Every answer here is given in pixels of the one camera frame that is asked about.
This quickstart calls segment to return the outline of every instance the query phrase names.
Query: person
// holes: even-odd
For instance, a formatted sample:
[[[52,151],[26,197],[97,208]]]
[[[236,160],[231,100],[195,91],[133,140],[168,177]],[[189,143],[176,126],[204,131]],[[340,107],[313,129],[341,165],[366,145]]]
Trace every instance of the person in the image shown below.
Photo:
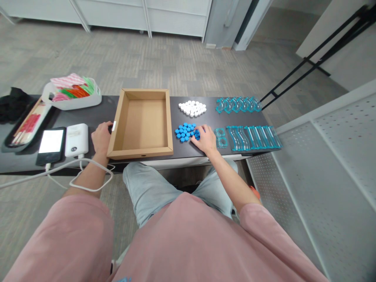
[[[93,160],[107,166],[102,123]],[[327,281],[216,148],[210,126],[192,137],[213,168],[192,193],[155,169],[130,163],[123,179],[140,229],[120,266],[111,265],[114,222],[101,191],[70,187],[32,235],[8,281]],[[89,163],[75,184],[98,189],[105,171]],[[235,206],[240,224],[231,219]]]

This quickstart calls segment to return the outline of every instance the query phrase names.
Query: light blue pants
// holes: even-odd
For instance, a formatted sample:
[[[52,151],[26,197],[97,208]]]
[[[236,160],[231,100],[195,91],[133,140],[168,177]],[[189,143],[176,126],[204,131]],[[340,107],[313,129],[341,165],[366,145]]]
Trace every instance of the light blue pants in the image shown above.
[[[227,162],[238,172],[234,161],[228,160]],[[183,193],[172,186],[154,168],[142,163],[128,164],[123,171],[123,181],[132,199],[133,210],[140,228],[161,208]],[[231,218],[233,205],[214,167],[209,170],[192,195]]]

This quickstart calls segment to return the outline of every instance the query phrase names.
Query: black tray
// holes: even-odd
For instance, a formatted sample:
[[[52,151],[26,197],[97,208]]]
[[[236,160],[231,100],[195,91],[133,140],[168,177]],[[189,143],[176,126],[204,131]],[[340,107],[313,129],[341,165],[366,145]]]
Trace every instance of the black tray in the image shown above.
[[[12,143],[12,141],[14,139],[13,135],[16,133],[17,129],[20,127],[20,125],[22,124],[24,119],[27,117],[29,112],[32,110],[32,108],[34,107],[34,105],[37,101],[38,101],[38,99],[34,99],[34,98],[30,97],[30,103],[26,107],[26,110],[20,116],[20,118],[17,120],[13,129],[11,130],[11,132],[8,134],[8,136],[5,138],[4,142],[2,143],[1,152],[3,152],[3,153],[20,152],[20,151],[26,149],[31,143],[33,143],[35,137],[38,136],[38,132],[40,132],[41,130],[43,130],[43,128],[45,128],[45,124],[49,120],[49,117],[54,110],[54,109],[52,109],[53,107],[49,110],[47,115],[44,117],[44,119],[43,119],[42,123],[40,124],[36,134],[34,135],[33,139],[30,140],[30,142],[23,144],[23,145],[20,145],[20,146],[17,146],[17,147],[10,146],[10,144]]]

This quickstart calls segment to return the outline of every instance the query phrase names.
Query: knee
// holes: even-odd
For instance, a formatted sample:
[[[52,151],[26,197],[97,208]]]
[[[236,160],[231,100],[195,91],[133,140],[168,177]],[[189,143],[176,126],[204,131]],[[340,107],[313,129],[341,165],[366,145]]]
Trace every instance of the knee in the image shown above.
[[[233,160],[226,159],[226,162],[234,169],[234,171],[236,171],[236,173],[238,173],[238,166]]]
[[[124,168],[124,172],[126,172],[128,175],[132,175],[140,170],[144,165],[140,162],[131,162],[127,164],[127,166]]]

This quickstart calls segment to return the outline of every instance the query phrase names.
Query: white plastic basket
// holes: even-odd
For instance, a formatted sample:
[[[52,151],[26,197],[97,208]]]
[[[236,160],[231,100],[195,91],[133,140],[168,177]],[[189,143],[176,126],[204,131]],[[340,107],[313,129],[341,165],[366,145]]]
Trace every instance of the white plastic basket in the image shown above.
[[[90,80],[95,85],[95,91],[89,97],[52,102],[49,99],[50,93],[55,94],[57,91],[57,88],[52,82],[49,82],[45,85],[43,89],[42,101],[60,110],[75,110],[78,108],[87,108],[87,107],[96,106],[102,102],[102,95],[95,80],[92,78],[90,78]]]

